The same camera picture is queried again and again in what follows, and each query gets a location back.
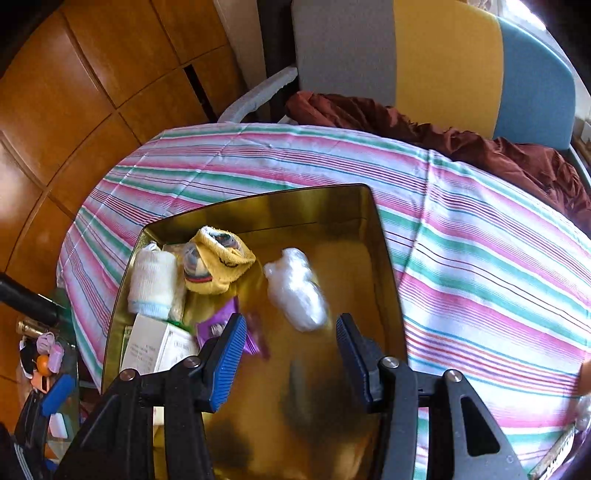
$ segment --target white cloth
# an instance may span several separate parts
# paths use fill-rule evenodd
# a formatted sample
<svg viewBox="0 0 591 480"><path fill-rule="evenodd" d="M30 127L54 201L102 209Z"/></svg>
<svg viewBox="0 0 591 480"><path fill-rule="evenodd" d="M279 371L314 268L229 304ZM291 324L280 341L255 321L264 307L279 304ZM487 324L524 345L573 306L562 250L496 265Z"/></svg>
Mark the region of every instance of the white cloth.
<svg viewBox="0 0 591 480"><path fill-rule="evenodd" d="M150 243L135 257L127 297L129 312L161 320L168 319L176 282L176 257L162 252L155 243Z"/></svg>

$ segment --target pink and green striped cloth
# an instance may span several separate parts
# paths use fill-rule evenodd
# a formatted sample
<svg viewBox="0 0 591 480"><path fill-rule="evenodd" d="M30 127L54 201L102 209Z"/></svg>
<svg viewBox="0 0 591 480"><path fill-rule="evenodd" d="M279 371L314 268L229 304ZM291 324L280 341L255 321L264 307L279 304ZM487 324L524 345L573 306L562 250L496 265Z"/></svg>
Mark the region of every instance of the pink and green striped cloth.
<svg viewBox="0 0 591 480"><path fill-rule="evenodd" d="M95 381L119 283L146 223L241 196L339 183L366 183L374 193L411 367L463 371L532 468L569 422L589 354L591 241L502 180L371 134L201 125L165 131L113 168L78 212L58 265ZM426 474L423 413L419 424L417 479Z"/></svg>

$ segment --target dark red fabric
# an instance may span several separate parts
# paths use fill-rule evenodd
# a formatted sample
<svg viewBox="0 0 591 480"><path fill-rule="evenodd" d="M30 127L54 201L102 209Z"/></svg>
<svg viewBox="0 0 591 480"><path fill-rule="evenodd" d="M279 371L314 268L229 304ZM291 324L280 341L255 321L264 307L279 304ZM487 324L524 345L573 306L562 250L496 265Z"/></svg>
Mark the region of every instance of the dark red fabric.
<svg viewBox="0 0 591 480"><path fill-rule="evenodd" d="M591 236L589 195L574 167L553 148L415 124L395 108L368 98L298 92L285 107L287 115L300 125L348 128L394 138L487 171L558 210Z"/></svg>

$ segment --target rolled sock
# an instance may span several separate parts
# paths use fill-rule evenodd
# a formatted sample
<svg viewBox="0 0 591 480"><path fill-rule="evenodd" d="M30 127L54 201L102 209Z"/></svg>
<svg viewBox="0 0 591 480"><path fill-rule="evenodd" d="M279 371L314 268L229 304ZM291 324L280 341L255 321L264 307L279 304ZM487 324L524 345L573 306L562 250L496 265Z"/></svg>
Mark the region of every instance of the rolled sock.
<svg viewBox="0 0 591 480"><path fill-rule="evenodd" d="M255 262L255 255L231 232L204 226L187 244L184 278L188 290L201 295L228 291Z"/></svg>
<svg viewBox="0 0 591 480"><path fill-rule="evenodd" d="M177 282L177 259L156 244L140 250L131 273L128 310L166 320L173 304Z"/></svg>

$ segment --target yellow sock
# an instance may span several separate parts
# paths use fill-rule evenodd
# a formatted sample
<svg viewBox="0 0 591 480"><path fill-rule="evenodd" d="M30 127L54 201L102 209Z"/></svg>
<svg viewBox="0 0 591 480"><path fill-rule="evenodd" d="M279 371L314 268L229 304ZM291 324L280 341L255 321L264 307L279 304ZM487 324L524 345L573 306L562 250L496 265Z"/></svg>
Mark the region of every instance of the yellow sock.
<svg viewBox="0 0 591 480"><path fill-rule="evenodd" d="M256 260L237 235L224 230L204 226L191 241L200 258L194 271L185 268L185 285L202 295L226 292Z"/></svg>

